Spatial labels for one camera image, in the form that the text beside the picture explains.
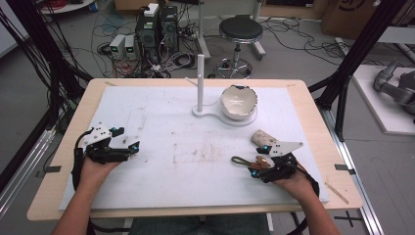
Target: concrete floor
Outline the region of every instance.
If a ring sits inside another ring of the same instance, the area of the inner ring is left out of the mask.
[[[62,14],[58,16],[63,32],[74,51],[79,63],[94,77],[104,77],[103,71],[111,71],[111,62],[107,58],[101,60],[88,50],[96,52],[96,47],[103,42],[110,42],[111,38],[103,32],[111,34],[110,28],[103,24],[126,24],[119,29],[119,33],[133,30],[134,14],[115,11],[112,2],[107,2],[98,13],[90,13],[86,9]],[[207,33],[207,47],[212,58],[206,63],[206,75],[213,71],[215,65],[223,58],[230,57],[234,44],[221,39],[218,35],[217,24],[220,19],[206,20],[206,28],[213,28]],[[294,21],[285,21],[286,24],[296,24]],[[300,22],[300,31],[313,36],[313,45],[320,46],[323,42],[334,42],[334,37],[323,35],[320,32],[319,22]],[[282,46],[303,48],[307,38],[299,36],[294,31],[277,32],[276,36],[265,31],[261,45],[267,55],[259,61],[250,46],[243,46],[241,57],[250,61],[254,66],[252,79],[256,78],[283,78],[301,79],[307,85],[324,79],[332,74],[341,58],[331,58],[323,50],[310,51],[330,61],[316,58],[303,50],[293,50]],[[394,58],[399,58],[403,65],[413,67],[399,52],[377,45],[368,56],[368,59],[387,64]],[[195,77],[195,70],[178,70],[172,77]],[[13,157],[32,128],[45,113],[47,107],[46,88],[34,73],[31,64],[21,50],[15,49],[0,60],[0,129],[5,130],[1,137],[0,169]],[[375,213],[380,220],[385,234],[415,234],[415,197],[412,179],[415,178],[414,136],[399,136],[384,134],[369,111],[353,82],[350,83],[345,118],[345,140],[352,155],[356,170],[367,191]],[[42,179],[35,177],[37,170],[41,170],[46,157],[40,162],[28,179],[18,197],[9,207],[0,220],[2,234],[47,234],[50,233],[56,221],[29,221],[25,214],[40,185]],[[351,217],[360,218],[358,211],[349,211]],[[332,216],[346,216],[345,211],[331,211]],[[294,223],[288,213],[273,214],[275,234],[286,234],[294,228]],[[366,234],[362,221],[335,219],[343,234]],[[122,226],[122,219],[103,219],[98,221],[107,227]]]

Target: forearm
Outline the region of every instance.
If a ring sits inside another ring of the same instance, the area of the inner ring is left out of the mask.
[[[79,186],[52,234],[85,234],[96,192],[97,189]]]
[[[308,230],[315,234],[341,234],[318,197],[309,197],[299,201],[307,219]]]

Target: person's left hand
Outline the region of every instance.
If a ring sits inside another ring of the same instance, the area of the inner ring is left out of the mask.
[[[83,162],[82,172],[80,173],[79,186],[98,190],[110,172],[119,164],[120,163],[98,164],[86,157]]]

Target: stool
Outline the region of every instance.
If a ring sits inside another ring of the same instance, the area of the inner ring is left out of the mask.
[[[223,59],[217,64],[217,73],[228,78],[232,78],[237,73],[243,78],[249,78],[253,73],[253,67],[246,60],[239,58],[241,44],[257,42],[262,36],[262,26],[250,18],[235,17],[220,23],[219,33],[227,40],[236,42],[236,48],[233,58]]]

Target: person's right hand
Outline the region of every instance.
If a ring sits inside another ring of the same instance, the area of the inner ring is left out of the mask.
[[[296,173],[291,178],[275,180],[272,183],[284,188],[299,202],[311,197],[316,197],[310,181],[298,170],[296,170]]]

